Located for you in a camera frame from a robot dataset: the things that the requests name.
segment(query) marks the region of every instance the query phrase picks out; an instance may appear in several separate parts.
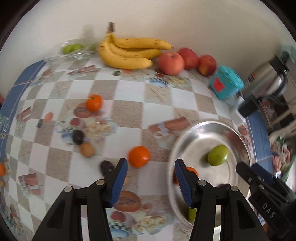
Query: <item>red sticker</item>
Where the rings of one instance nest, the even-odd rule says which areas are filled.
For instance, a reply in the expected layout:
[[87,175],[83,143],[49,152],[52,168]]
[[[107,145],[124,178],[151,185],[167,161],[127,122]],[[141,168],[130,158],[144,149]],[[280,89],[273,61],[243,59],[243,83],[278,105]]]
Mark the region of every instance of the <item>red sticker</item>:
[[213,87],[218,93],[221,92],[225,88],[224,84],[221,83],[221,81],[218,77],[216,77],[216,79],[213,83]]

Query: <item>bowl rim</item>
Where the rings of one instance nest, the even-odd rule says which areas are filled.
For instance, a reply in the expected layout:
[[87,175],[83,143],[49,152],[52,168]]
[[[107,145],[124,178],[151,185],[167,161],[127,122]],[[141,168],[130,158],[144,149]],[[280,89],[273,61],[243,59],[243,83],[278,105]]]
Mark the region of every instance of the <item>bowl rim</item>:
[[[174,143],[172,151],[170,152],[170,156],[168,159],[167,185],[168,185],[168,199],[169,199],[169,202],[170,202],[170,205],[172,207],[174,214],[180,220],[180,222],[182,222],[186,227],[188,227],[190,229],[193,228],[193,224],[184,218],[184,216],[182,215],[182,213],[178,209],[177,204],[175,202],[174,188],[173,188],[173,181],[172,181],[174,168],[171,168],[171,166],[174,167],[174,164],[172,165],[172,163],[175,163],[176,160],[173,160],[172,158],[176,154],[176,150],[179,149],[183,140],[186,139],[198,126],[203,126],[205,124],[211,124],[211,123],[221,124],[221,125],[224,125],[224,126],[230,128],[241,139],[241,141],[244,144],[245,149],[247,150],[247,153],[248,153],[249,164],[250,164],[250,166],[252,165],[250,150],[248,149],[246,143],[243,141],[243,139],[240,137],[239,133],[232,126],[228,125],[227,123],[225,123],[223,121],[216,120],[216,119],[203,119],[203,120],[195,122],[190,127],[188,127],[186,130],[183,131],[183,133],[178,137],[178,139]],[[221,226],[215,227],[214,232],[217,232],[218,230],[220,230],[220,228],[221,228]]]

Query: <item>table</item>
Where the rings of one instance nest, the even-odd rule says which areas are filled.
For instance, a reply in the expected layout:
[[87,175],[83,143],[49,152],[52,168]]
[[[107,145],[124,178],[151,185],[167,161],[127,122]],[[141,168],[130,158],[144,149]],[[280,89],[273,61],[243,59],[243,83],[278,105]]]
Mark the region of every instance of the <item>table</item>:
[[[93,71],[68,74],[87,66],[93,66]],[[129,182],[123,190],[134,193],[141,205],[135,212],[123,213],[122,222],[117,220],[122,215],[116,209],[107,210],[109,224],[120,226],[116,235],[127,236],[124,240],[188,240],[190,230],[174,217],[167,196],[167,161],[182,131],[178,121],[170,129],[166,125],[170,120],[185,118],[189,124],[207,118],[224,121],[243,134],[254,157],[248,126],[238,129],[229,117],[233,100],[218,100],[208,79],[195,70],[168,77],[156,65],[128,71],[107,67],[93,56],[47,63],[28,83],[7,138],[2,197],[6,205],[1,209],[18,240],[32,239],[65,186],[89,186],[103,177],[100,162],[109,160],[116,165],[139,145],[148,148],[151,159],[139,169],[128,166]],[[83,102],[93,93],[104,99],[103,107],[82,118]],[[91,132],[94,123],[99,123],[100,130],[107,129],[99,135],[89,134],[95,155],[84,158],[78,146],[71,145],[71,128]],[[82,228],[83,239],[88,240],[85,206]]]

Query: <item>stainless steel plate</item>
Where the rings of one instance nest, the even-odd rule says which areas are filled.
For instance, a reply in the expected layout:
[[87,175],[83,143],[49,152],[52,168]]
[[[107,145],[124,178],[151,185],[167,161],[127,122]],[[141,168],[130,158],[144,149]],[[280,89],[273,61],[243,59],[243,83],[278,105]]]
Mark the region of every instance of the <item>stainless steel plate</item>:
[[[213,167],[207,162],[207,154],[217,145],[226,145],[229,157],[223,164]],[[215,187],[229,183],[237,186],[247,197],[248,184],[235,172],[235,166],[243,161],[250,165],[248,149],[240,135],[230,126],[218,120],[202,121],[185,131],[176,141],[169,158],[168,194],[175,215],[187,227],[192,228],[193,222],[188,220],[188,205],[184,202],[179,185],[173,184],[175,160],[182,158],[185,165],[193,167],[199,179],[208,181]],[[221,225],[221,207],[216,206],[215,229]]]

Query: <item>electric kettle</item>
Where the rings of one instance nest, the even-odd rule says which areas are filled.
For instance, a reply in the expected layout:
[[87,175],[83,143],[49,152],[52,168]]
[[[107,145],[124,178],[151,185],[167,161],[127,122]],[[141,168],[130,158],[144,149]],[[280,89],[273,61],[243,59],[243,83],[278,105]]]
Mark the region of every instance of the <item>electric kettle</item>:
[[287,71],[286,65],[276,56],[254,70],[244,81],[245,88],[241,92],[244,102],[238,108],[239,113],[247,117],[258,109],[264,98],[280,97],[287,88]]

